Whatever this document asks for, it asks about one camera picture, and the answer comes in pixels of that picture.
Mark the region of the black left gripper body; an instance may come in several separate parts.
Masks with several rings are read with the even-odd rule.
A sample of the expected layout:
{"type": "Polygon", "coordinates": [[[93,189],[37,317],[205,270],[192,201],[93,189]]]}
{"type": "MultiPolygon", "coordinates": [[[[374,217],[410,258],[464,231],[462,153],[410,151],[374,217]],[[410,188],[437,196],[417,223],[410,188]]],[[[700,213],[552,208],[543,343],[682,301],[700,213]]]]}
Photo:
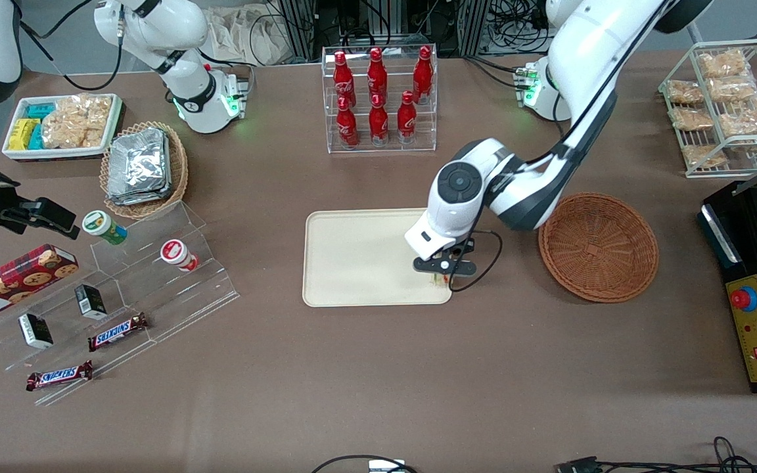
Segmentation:
{"type": "Polygon", "coordinates": [[[413,260],[413,269],[420,273],[437,273],[444,275],[450,272],[457,277],[471,277],[477,272],[477,267],[472,261],[461,258],[471,254],[475,249],[475,240],[463,240],[453,246],[434,254],[430,259],[423,260],[415,258],[413,260]]]}

